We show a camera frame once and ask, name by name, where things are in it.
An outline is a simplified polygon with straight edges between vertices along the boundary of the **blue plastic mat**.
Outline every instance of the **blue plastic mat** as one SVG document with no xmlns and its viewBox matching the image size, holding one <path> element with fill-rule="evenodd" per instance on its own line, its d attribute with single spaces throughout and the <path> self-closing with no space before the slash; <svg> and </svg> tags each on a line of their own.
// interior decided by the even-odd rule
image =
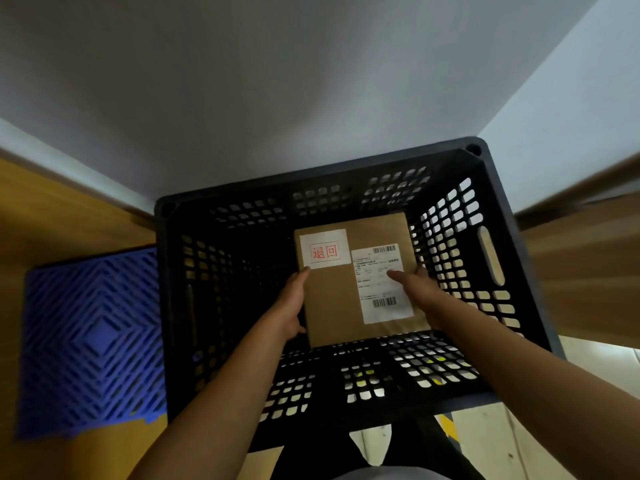
<svg viewBox="0 0 640 480">
<path fill-rule="evenodd" d="M 156 249 L 28 272 L 18 439 L 165 412 Z"/>
</svg>

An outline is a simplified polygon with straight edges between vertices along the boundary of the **blue diamond center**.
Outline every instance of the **blue diamond center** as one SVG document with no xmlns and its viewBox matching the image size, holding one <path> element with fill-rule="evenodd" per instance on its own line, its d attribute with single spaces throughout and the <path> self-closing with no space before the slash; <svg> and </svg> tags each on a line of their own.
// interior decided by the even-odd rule
<svg viewBox="0 0 640 480">
<path fill-rule="evenodd" d="M 84 341 L 98 354 L 103 355 L 117 337 L 118 331 L 107 320 L 101 318 L 87 332 Z"/>
</svg>

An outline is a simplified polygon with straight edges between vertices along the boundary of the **blue slatted pallet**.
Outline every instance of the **blue slatted pallet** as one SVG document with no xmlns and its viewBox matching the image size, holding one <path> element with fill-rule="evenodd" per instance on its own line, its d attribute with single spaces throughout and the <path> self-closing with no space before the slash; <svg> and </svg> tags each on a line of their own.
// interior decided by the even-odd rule
<svg viewBox="0 0 640 480">
<path fill-rule="evenodd" d="M 18 439 L 165 412 L 156 249 L 28 272 Z"/>
</svg>

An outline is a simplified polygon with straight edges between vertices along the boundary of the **forearm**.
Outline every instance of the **forearm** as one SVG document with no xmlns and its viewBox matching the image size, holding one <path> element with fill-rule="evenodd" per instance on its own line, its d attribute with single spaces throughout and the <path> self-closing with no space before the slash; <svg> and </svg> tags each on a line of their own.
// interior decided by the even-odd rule
<svg viewBox="0 0 640 480">
<path fill-rule="evenodd" d="M 286 338 L 267 313 L 217 377 L 181 412 L 130 479 L 235 479 L 251 443 Z"/>
<path fill-rule="evenodd" d="M 573 475 L 640 477 L 640 401 L 449 295 L 427 313 L 441 317 L 443 331 Z"/>
</svg>

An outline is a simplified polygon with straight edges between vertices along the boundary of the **black pants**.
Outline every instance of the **black pants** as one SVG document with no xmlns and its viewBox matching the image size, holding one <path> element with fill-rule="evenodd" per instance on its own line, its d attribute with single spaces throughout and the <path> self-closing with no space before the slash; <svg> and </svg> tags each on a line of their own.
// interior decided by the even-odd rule
<svg viewBox="0 0 640 480">
<path fill-rule="evenodd" d="M 393 423 L 384 466 L 427 468 L 451 480 L 484 480 L 451 444 L 433 416 Z M 285 445 L 271 480 L 305 478 L 332 480 L 369 464 L 344 432 L 309 431 Z"/>
</svg>

